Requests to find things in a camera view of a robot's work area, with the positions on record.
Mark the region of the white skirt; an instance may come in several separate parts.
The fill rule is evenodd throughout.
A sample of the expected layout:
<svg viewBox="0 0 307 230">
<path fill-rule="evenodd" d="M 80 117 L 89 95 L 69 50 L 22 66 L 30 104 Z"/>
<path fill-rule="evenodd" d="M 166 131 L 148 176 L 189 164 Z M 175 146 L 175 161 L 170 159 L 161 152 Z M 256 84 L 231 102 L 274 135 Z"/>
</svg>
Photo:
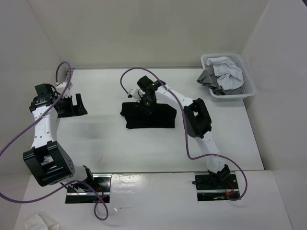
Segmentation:
<svg viewBox="0 0 307 230">
<path fill-rule="evenodd" d="M 206 65 L 212 65 L 217 84 L 225 91 L 238 89 L 244 84 L 242 70 L 230 58 L 209 58 Z"/>
</svg>

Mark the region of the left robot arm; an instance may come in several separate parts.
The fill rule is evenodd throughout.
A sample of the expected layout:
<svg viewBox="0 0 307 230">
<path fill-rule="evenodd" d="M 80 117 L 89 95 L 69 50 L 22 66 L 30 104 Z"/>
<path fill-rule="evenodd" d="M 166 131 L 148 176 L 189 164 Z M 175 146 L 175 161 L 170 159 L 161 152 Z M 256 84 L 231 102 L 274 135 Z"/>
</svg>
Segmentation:
<svg viewBox="0 0 307 230">
<path fill-rule="evenodd" d="M 35 119 L 34 141 L 23 160 L 40 186 L 76 181 L 75 189 L 86 192 L 95 187 L 95 178 L 85 166 L 74 165 L 71 157 L 57 141 L 57 130 L 62 118 L 86 115 L 81 95 L 77 93 L 73 104 L 70 88 L 63 82 L 57 86 L 40 84 L 35 87 L 37 96 L 29 110 Z"/>
</svg>

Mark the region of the black skirt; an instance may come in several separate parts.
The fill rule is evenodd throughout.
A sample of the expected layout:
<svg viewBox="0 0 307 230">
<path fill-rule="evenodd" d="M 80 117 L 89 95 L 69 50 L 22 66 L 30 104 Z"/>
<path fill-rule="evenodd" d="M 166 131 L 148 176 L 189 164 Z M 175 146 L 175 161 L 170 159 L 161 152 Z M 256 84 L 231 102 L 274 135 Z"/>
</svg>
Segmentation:
<svg viewBox="0 0 307 230">
<path fill-rule="evenodd" d="M 124 102 L 120 114 L 126 120 L 127 129 L 175 128 L 176 109 L 167 104 L 157 104 L 151 114 L 137 106 L 137 102 Z"/>
</svg>

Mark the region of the white crumpled cloth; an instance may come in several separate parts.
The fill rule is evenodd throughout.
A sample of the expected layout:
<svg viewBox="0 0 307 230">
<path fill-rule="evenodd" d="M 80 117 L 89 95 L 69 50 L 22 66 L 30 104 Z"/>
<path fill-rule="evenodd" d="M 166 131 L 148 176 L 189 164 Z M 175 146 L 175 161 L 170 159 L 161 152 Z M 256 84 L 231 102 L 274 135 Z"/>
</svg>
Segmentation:
<svg viewBox="0 0 307 230">
<path fill-rule="evenodd" d="M 26 220 L 24 227 L 26 230 L 59 230 L 60 224 L 50 217 L 34 214 Z"/>
</svg>

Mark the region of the grey skirt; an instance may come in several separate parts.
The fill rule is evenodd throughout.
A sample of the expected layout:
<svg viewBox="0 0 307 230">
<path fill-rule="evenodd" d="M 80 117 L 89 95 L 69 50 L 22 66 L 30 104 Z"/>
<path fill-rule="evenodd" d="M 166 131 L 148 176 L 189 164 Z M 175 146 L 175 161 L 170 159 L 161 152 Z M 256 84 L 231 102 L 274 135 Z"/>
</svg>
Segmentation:
<svg viewBox="0 0 307 230">
<path fill-rule="evenodd" d="M 213 69 L 205 69 L 196 81 L 202 86 L 206 86 L 211 89 L 217 96 L 242 94 L 242 89 L 240 87 L 234 90 L 224 90 L 222 86 L 218 85 L 217 79 L 218 77 L 215 76 Z"/>
</svg>

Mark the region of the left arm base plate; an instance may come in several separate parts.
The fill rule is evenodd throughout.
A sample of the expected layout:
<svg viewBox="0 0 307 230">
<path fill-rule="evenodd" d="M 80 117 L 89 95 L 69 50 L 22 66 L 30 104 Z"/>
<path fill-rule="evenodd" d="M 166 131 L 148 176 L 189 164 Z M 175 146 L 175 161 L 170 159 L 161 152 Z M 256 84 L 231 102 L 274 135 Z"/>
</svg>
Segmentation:
<svg viewBox="0 0 307 230">
<path fill-rule="evenodd" d="M 94 174 L 94 182 L 90 186 L 99 194 L 105 203 L 110 201 L 111 175 L 110 174 Z M 66 192 L 66 204 L 91 204 L 98 201 L 99 198 L 88 188 L 83 190 L 77 185 L 69 185 Z"/>
</svg>

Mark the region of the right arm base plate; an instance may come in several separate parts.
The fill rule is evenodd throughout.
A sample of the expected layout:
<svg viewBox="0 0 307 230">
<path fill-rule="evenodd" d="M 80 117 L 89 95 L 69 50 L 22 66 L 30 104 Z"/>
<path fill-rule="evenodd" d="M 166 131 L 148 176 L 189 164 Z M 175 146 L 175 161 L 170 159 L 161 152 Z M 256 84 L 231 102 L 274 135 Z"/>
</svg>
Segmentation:
<svg viewBox="0 0 307 230">
<path fill-rule="evenodd" d="M 208 173 L 195 173 L 195 179 L 192 184 L 196 187 L 198 201 L 223 201 L 237 199 L 240 197 L 240 191 L 234 173 L 221 184 L 214 185 Z"/>
</svg>

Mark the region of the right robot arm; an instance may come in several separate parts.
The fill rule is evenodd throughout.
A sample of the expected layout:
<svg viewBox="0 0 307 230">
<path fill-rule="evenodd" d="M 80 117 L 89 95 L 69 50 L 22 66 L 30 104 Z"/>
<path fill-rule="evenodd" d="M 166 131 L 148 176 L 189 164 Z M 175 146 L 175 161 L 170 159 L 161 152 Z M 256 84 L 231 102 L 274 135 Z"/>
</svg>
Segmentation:
<svg viewBox="0 0 307 230">
<path fill-rule="evenodd" d="M 209 173 L 209 184 L 213 188 L 221 188 L 226 184 L 230 169 L 222 157 L 212 134 L 212 119 L 203 99 L 191 99 L 172 90 L 161 80 L 152 81 L 143 76 L 137 81 L 141 90 L 138 103 L 143 110 L 150 113 L 157 110 L 157 101 L 162 101 L 182 114 L 185 130 L 187 156 L 190 160 L 204 158 Z M 202 155 L 192 157 L 189 152 L 188 137 L 194 138 Z"/>
</svg>

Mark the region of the white plastic laundry basket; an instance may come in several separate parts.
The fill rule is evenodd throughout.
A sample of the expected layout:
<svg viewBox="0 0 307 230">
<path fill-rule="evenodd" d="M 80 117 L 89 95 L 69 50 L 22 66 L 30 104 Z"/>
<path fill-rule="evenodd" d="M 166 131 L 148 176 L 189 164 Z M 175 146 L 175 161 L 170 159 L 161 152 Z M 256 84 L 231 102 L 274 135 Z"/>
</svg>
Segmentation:
<svg viewBox="0 0 307 230">
<path fill-rule="evenodd" d="M 216 95 L 213 93 L 212 89 L 209 89 L 212 101 L 221 102 L 221 101 L 237 101 L 243 100 L 247 97 L 254 96 L 256 93 L 256 86 L 254 80 L 248 70 L 248 66 L 245 64 L 243 58 L 236 53 L 220 53 L 220 54 L 204 54 L 201 56 L 201 63 L 203 69 L 213 69 L 212 65 L 207 65 L 206 62 L 209 58 L 219 58 L 219 57 L 228 57 L 230 58 L 237 67 L 242 70 L 243 74 L 243 85 L 241 86 L 240 94 L 231 94 L 231 95 Z"/>
</svg>

